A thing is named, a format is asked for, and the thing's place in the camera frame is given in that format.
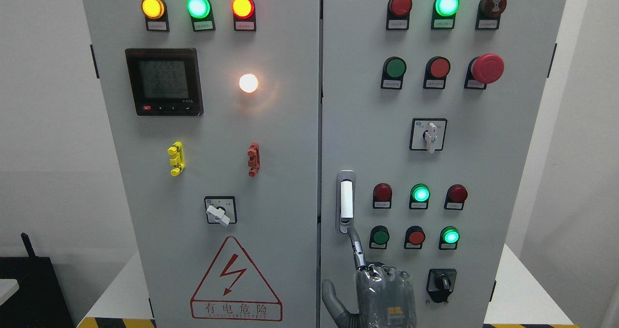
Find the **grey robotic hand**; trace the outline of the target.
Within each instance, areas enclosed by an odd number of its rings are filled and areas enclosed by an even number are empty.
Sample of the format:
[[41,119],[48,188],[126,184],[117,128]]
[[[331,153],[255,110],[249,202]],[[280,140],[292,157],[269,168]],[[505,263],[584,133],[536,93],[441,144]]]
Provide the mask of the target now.
[[380,262],[366,262],[353,226],[348,235],[354,254],[354,284],[359,312],[350,313],[336,297],[333,283],[322,281],[322,301],[339,328],[415,328],[416,309],[411,276]]

